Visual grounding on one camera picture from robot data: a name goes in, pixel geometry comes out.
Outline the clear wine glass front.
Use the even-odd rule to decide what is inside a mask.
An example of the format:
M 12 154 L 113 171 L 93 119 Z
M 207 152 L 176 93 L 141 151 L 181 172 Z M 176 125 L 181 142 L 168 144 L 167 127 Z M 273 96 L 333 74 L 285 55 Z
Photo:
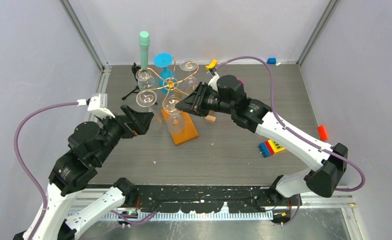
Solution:
M 167 114 L 167 127 L 169 133 L 173 135 L 178 135 L 182 132 L 184 128 L 184 119 L 181 115 L 181 110 L 176 109 L 175 104 L 177 104 L 181 98 L 174 94 L 166 97 L 162 102 L 163 111 Z

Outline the clear wine glass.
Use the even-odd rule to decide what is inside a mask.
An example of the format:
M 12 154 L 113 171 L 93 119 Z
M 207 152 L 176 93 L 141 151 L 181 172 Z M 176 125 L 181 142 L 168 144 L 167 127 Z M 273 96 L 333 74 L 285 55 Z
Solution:
M 162 128 L 163 123 L 159 113 L 156 111 L 157 94 L 153 90 L 141 90 L 136 96 L 136 103 L 154 114 L 150 130 L 158 132 Z
M 177 104 L 181 98 L 174 94 L 166 97 L 162 102 L 163 111 L 167 114 L 167 127 L 169 133 L 173 135 L 178 135 L 182 132 L 184 128 L 184 119 L 181 115 L 181 110 L 176 109 L 175 104 Z
M 182 82 L 182 90 L 191 94 L 198 86 L 199 81 L 195 75 L 190 76 L 194 71 L 198 70 L 198 61 L 188 57 L 180 61 L 180 69 L 187 73 L 186 79 Z
M 139 69 L 135 75 L 139 90 L 152 89 L 155 87 L 155 79 L 148 69 Z

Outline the pink plastic wine glass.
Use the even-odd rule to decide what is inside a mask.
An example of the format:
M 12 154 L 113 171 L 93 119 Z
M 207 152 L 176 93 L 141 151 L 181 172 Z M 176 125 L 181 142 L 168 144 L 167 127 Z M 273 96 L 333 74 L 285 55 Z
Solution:
M 239 82 L 239 85 L 241 86 L 241 87 L 244 87 L 244 82 L 243 82 L 243 80 L 241 80 L 241 79 L 237 79 L 238 80 L 238 82 Z

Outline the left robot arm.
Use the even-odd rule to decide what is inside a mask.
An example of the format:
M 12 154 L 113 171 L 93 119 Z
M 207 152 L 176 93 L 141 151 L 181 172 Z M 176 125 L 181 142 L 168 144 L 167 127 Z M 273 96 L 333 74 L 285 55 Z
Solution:
M 122 115 L 110 113 L 100 117 L 98 123 L 86 121 L 74 129 L 68 138 L 69 150 L 55 162 L 47 189 L 42 191 L 43 203 L 35 219 L 14 239 L 77 240 L 109 211 L 136 203 L 137 187 L 122 177 L 102 197 L 69 215 L 77 197 L 118 142 L 146 134 L 154 117 L 152 112 L 138 112 L 127 105 L 121 110 Z

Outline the blue plastic wine glass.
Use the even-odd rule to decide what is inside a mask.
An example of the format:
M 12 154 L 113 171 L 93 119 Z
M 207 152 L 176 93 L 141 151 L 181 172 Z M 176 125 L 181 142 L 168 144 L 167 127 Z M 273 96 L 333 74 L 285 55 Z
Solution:
M 154 57 L 153 63 L 156 67 L 161 69 L 158 84 L 160 87 L 163 87 L 167 84 L 164 80 L 174 76 L 173 72 L 169 69 L 169 65 L 173 63 L 173 57 L 169 53 L 163 52 Z

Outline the clear wine glass back right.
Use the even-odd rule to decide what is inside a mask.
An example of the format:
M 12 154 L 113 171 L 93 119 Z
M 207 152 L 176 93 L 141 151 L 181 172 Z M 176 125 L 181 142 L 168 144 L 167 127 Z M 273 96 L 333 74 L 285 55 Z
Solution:
M 180 69 L 187 73 L 186 79 L 182 82 L 182 90 L 191 94 L 198 86 L 199 81 L 195 75 L 190 76 L 194 71 L 198 70 L 198 61 L 188 57 L 180 61 Z

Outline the clear wine glass back left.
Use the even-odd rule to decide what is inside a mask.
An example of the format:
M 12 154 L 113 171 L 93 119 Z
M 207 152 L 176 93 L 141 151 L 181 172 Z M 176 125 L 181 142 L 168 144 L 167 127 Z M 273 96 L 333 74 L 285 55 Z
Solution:
M 155 79 L 148 69 L 139 69 L 135 75 L 139 90 L 152 89 L 155 87 Z

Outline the wooden rectangular block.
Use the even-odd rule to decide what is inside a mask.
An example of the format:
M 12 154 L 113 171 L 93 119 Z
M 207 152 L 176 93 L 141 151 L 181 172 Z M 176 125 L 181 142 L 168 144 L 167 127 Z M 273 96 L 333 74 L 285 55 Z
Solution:
M 214 123 L 214 122 L 216 122 L 216 117 L 214 116 L 214 115 L 207 115 L 205 118 L 204 118 L 206 121 L 208 121 L 208 122 L 212 122 L 212 123 Z

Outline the yellow curved block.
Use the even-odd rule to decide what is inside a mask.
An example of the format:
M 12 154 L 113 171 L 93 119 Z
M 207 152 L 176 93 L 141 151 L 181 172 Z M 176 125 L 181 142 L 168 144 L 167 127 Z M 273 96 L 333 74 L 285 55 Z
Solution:
M 205 66 L 205 70 L 208 72 L 208 71 L 214 69 L 216 66 L 217 66 L 217 60 L 213 59 L 209 64 L 207 64 Z

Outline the colourful toy block calculator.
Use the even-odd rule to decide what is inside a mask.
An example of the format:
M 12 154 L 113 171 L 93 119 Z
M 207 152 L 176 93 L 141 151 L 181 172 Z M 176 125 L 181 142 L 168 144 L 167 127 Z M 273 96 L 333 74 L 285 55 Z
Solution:
M 258 148 L 264 158 L 268 158 L 276 153 L 282 152 L 285 150 L 283 146 L 269 139 L 265 142 L 262 142 L 258 145 Z

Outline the green microphone on tripod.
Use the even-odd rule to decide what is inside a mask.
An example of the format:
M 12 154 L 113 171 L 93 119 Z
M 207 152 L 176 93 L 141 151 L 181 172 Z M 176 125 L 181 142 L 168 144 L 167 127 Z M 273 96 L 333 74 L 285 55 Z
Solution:
M 140 65 L 137 65 L 136 63 L 133 63 L 131 70 L 134 75 L 134 79 L 136 81 L 136 86 L 135 88 L 130 91 L 128 94 L 123 96 L 121 100 L 126 100 L 131 94 L 138 94 L 140 92 L 138 84 L 137 84 L 137 79 L 135 77 L 136 72 L 139 69 L 148 69 L 148 59 L 149 59 L 149 46 L 150 46 L 150 34 L 147 31 L 141 31 L 139 33 L 139 48 L 140 48 Z

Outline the small blue block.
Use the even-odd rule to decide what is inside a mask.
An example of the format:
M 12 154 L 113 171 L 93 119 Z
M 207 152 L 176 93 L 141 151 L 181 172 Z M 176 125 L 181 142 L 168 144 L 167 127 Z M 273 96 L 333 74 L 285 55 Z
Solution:
M 268 63 L 269 65 L 271 65 L 271 64 L 272 64 L 272 65 L 273 65 L 273 64 L 275 65 L 275 64 L 277 63 L 277 59 L 276 59 L 276 58 L 273 58 L 273 57 L 272 57 L 272 58 L 270 57 L 270 58 L 267 59 L 267 63 Z

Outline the red block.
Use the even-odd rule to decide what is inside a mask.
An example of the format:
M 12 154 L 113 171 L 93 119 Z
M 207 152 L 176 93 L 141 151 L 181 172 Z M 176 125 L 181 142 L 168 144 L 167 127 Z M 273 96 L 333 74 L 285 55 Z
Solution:
M 319 134 L 320 140 L 324 141 L 324 142 L 327 141 L 328 140 L 328 134 L 326 132 L 325 126 L 323 126 L 323 125 L 318 126 L 317 130 L 318 130 L 318 134 Z

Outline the aluminium frame rail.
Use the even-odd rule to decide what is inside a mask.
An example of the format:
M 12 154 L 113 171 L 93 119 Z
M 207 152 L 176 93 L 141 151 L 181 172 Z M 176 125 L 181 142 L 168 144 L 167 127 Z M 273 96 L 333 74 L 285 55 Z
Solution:
M 62 8 L 64 9 L 66 15 L 68 16 L 69 20 L 71 21 L 73 27 L 75 28 L 78 36 L 82 40 L 85 48 L 89 52 L 90 56 L 92 57 L 93 61 L 95 62 L 98 69 L 103 72 L 105 69 L 105 65 L 102 63 L 99 55 L 96 52 L 95 47 L 91 43 L 91 40 L 86 33 L 84 26 L 82 25 L 78 15 L 76 14 L 71 2 L 69 0 L 59 0 Z

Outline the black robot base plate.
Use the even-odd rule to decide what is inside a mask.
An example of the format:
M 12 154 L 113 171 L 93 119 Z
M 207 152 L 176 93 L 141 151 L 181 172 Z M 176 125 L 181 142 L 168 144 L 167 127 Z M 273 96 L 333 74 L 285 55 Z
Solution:
M 235 214 L 261 213 L 278 206 L 287 209 L 297 204 L 296 196 L 278 199 L 263 186 L 137 185 L 122 206 L 144 213 L 186 214 L 218 213 L 225 207 Z

